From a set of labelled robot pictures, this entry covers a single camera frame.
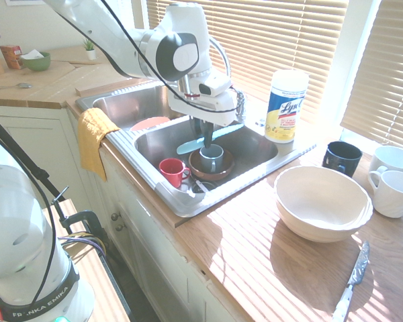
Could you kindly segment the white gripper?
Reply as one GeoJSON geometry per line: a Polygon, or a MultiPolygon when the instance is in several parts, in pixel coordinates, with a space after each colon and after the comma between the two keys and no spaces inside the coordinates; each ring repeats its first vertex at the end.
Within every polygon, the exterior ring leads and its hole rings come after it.
{"type": "Polygon", "coordinates": [[[236,114],[236,95],[231,89],[215,97],[201,95],[194,100],[183,101],[168,90],[168,102],[173,111],[195,118],[194,131],[197,135],[204,135],[205,148],[212,145],[214,124],[227,126],[234,121],[236,114]]]}

